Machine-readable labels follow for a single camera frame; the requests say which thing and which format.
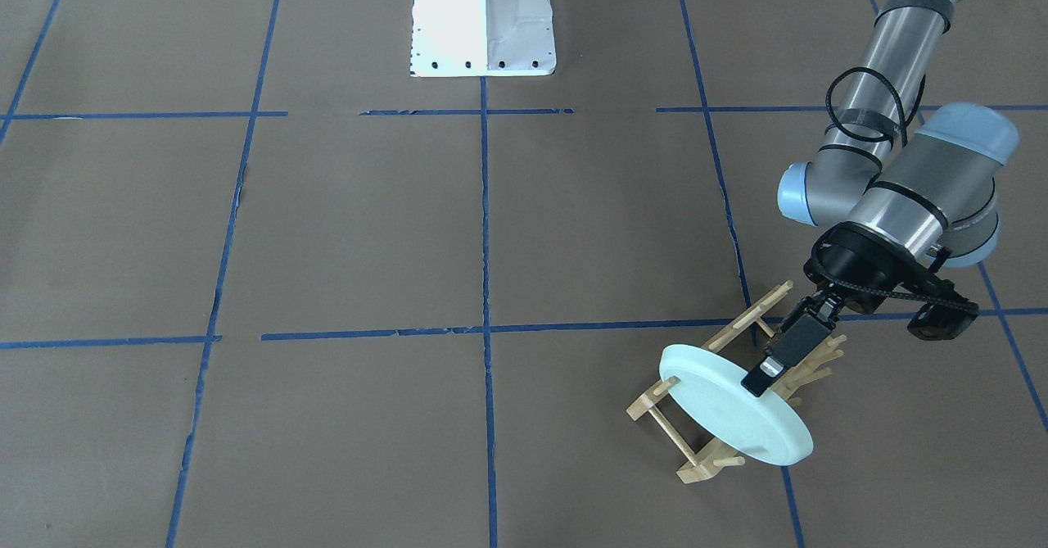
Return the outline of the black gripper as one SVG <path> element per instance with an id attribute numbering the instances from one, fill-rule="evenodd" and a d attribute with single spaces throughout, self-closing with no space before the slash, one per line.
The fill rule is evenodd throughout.
<path id="1" fill-rule="evenodd" d="M 848 308 L 879 308 L 907 280 L 901 249 L 860 224 L 836 224 L 824 232 L 804 264 L 817 290 L 842 299 Z M 801 364 L 832 334 L 838 299 L 804 298 L 763 347 L 764 359 L 742 378 L 741 387 L 760 397 L 787 370 Z"/>

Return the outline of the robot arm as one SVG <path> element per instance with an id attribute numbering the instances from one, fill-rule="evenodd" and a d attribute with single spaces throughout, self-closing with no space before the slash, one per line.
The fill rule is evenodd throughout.
<path id="1" fill-rule="evenodd" d="M 996 172 L 1019 144 L 1014 124 L 984 105 L 941 105 L 915 130 L 927 64 L 961 0 L 886 0 L 849 88 L 824 98 L 829 126 L 815 159 L 791 165 L 778 206 L 822 227 L 802 298 L 764 347 L 742 387 L 760 397 L 836 328 L 843 309 L 870 315 L 887 299 L 920 303 L 907 330 L 944 342 L 964 332 L 979 306 L 939 276 L 976 265 L 1001 233 Z"/>

